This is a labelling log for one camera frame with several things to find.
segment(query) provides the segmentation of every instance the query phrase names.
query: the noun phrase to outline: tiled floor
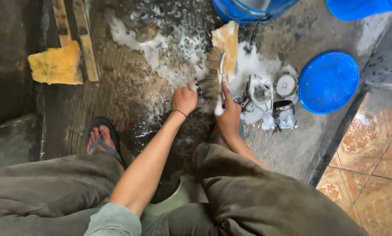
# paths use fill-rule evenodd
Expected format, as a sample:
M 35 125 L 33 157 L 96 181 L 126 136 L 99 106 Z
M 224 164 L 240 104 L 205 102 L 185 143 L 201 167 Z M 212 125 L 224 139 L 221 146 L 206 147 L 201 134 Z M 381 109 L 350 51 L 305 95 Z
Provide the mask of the tiled floor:
M 392 101 L 387 100 L 392 100 L 387 92 L 366 95 L 317 186 L 372 236 L 392 236 Z

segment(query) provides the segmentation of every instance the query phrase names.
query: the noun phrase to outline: engine part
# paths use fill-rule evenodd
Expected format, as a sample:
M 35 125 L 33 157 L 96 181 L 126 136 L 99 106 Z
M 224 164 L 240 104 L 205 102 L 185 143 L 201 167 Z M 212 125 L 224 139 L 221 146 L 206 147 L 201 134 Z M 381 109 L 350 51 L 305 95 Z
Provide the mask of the engine part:
M 280 100 L 273 104 L 273 121 L 276 130 L 293 128 L 297 123 L 295 105 L 290 100 Z
M 281 99 L 286 99 L 298 90 L 298 81 L 289 74 L 276 80 L 275 92 Z
M 247 83 L 247 96 L 241 103 L 244 111 L 253 112 L 255 106 L 266 114 L 273 112 L 273 91 L 271 86 L 264 84 L 262 78 L 256 74 L 251 74 Z

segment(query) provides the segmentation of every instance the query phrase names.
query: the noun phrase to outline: blue container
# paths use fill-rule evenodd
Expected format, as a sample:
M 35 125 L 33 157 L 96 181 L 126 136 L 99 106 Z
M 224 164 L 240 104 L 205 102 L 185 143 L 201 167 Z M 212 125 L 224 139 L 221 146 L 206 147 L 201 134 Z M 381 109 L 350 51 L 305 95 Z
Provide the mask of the blue container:
M 312 113 L 327 114 L 344 106 L 358 83 L 359 67 L 351 56 L 325 52 L 314 57 L 299 76 L 299 101 Z
M 331 14 L 343 21 L 392 11 L 392 0 L 326 0 Z
M 299 0 L 212 0 L 214 8 L 224 21 L 235 21 L 244 26 L 267 23 L 289 10 Z

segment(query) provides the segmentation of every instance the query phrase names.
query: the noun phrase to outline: foot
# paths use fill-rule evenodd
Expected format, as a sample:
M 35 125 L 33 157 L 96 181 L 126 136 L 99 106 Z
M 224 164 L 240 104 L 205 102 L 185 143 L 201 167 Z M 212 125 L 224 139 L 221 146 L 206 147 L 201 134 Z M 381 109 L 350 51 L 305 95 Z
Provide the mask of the foot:
M 113 148 L 116 150 L 115 143 L 113 142 L 112 138 L 110 137 L 109 128 L 107 128 L 107 126 L 100 126 L 99 128 L 97 128 L 97 127 L 94 128 L 93 131 L 90 132 L 90 139 L 87 144 L 87 153 L 90 151 L 91 145 L 94 143 L 94 141 L 96 139 L 98 139 L 100 134 L 101 134 L 101 139 L 103 140 L 103 142 L 106 143 L 110 148 Z M 106 150 L 104 150 L 104 148 L 101 145 L 97 146 L 96 151 L 106 152 Z M 125 171 L 125 169 L 123 169 L 123 166 L 120 163 L 120 161 L 117 161 L 117 163 L 119 165 L 120 172 L 123 173 Z
M 230 149 L 227 145 L 227 143 L 225 142 L 225 140 L 222 138 L 222 136 L 220 135 L 221 130 L 218 126 L 218 124 L 215 124 L 214 130 L 212 131 L 211 136 L 209 137 L 209 142 L 213 143 L 213 144 L 219 144 L 227 149 Z

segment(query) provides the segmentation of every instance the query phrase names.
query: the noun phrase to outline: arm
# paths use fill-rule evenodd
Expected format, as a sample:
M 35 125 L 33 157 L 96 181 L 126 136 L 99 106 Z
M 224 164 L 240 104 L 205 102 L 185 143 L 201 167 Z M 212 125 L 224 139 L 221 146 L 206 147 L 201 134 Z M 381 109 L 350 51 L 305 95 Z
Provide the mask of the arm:
M 226 109 L 224 114 L 221 116 L 217 116 L 218 126 L 221 130 L 221 135 L 228 147 L 234 153 L 246 157 L 261 166 L 263 169 L 266 167 L 256 158 L 256 156 L 251 152 L 251 150 L 247 147 L 244 140 L 240 137 L 238 129 L 240 127 L 240 114 L 241 114 L 241 106 L 234 102 L 232 98 L 231 92 L 225 84 L 222 85 L 222 88 L 225 93 L 226 100 Z
M 125 206 L 139 217 L 142 215 L 157 189 L 178 129 L 185 121 L 186 116 L 196 108 L 197 94 L 191 89 L 191 86 L 192 84 L 189 83 L 187 87 L 174 90 L 173 112 L 121 176 L 109 202 Z

